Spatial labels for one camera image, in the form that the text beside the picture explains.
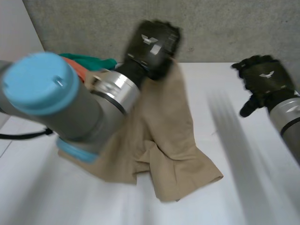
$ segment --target white logo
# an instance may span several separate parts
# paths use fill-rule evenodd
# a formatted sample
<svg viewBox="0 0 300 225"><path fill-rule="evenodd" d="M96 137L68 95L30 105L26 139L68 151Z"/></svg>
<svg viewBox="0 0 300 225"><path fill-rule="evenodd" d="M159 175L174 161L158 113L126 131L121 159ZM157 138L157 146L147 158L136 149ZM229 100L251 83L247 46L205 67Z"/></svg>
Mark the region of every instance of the white logo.
<svg viewBox="0 0 300 225"><path fill-rule="evenodd" d="M148 45L150 45L151 43L154 43L154 42L157 42L157 41L158 41L158 40L155 39L154 37L151 37L151 38L148 39L148 37L145 36L145 35L143 35L143 34L142 34L142 39L144 40L144 43L146 43L146 44L148 44Z"/></svg>
<svg viewBox="0 0 300 225"><path fill-rule="evenodd" d="M259 76L270 78L270 77L272 77L273 73L274 73L274 71L270 72L269 74L260 74Z"/></svg>

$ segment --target black cable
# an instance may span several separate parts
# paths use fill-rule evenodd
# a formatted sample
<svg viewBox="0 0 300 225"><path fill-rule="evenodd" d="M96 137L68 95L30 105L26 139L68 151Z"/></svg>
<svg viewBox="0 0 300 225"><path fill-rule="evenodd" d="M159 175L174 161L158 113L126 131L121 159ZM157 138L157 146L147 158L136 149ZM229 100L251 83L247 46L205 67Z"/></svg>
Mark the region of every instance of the black cable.
<svg viewBox="0 0 300 225"><path fill-rule="evenodd" d="M46 128L44 131L37 132L37 133L31 133L31 134L23 134L23 135L4 135L0 134L0 139L5 140L27 140L35 137L40 137L42 135L51 135L53 134L53 131L49 128Z"/></svg>

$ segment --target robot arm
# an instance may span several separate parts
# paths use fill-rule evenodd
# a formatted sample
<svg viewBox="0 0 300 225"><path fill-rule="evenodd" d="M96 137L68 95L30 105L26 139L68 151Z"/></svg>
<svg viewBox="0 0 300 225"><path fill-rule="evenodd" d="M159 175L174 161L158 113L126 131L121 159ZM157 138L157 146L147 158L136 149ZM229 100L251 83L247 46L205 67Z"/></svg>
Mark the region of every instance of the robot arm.
<svg viewBox="0 0 300 225"><path fill-rule="evenodd" d="M247 117L257 108L266 107L274 127L300 165L300 97L285 68L268 55L253 56L232 67L253 93L240 115Z"/></svg>
<svg viewBox="0 0 300 225"><path fill-rule="evenodd" d="M1 62L0 111L46 125L59 135L60 149L90 163L130 112L143 81L166 75L179 41L179 29L170 24L142 22L124 64L96 79L92 90L54 53Z"/></svg>

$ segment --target blue cap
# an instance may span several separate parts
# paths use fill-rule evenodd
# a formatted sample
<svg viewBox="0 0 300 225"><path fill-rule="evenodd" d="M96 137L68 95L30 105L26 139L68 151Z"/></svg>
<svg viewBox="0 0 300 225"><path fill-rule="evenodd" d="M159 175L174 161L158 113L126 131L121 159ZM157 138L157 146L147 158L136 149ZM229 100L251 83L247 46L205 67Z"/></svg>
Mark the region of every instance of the blue cap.
<svg viewBox="0 0 300 225"><path fill-rule="evenodd" d="M29 115L50 115L67 107L76 97L79 78L59 55L30 54L4 74L3 92L18 110Z"/></svg>
<svg viewBox="0 0 300 225"><path fill-rule="evenodd" d="M85 150L82 150L78 147L75 147L69 143L64 142L62 139L58 138L56 140L56 145L62 151L66 152L67 154L73 156L76 159L79 159L85 163L92 163L98 157L98 154L90 153Z"/></svg>

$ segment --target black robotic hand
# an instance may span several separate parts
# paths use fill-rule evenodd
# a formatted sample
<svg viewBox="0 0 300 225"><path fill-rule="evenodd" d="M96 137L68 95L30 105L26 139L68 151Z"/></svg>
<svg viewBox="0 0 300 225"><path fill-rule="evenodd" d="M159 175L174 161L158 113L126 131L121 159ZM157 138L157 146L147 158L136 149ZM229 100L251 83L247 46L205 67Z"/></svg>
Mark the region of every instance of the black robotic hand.
<svg viewBox="0 0 300 225"><path fill-rule="evenodd" d="M253 93L240 111L242 117L262 107L270 112L280 102L297 97L289 74L280 61L269 55L252 56L233 64L232 68L238 70L245 88Z"/></svg>
<svg viewBox="0 0 300 225"><path fill-rule="evenodd" d="M179 42L179 28L167 22L143 21L125 51L124 64L116 71L125 73L138 86L145 76L152 80L163 78L173 63Z"/></svg>

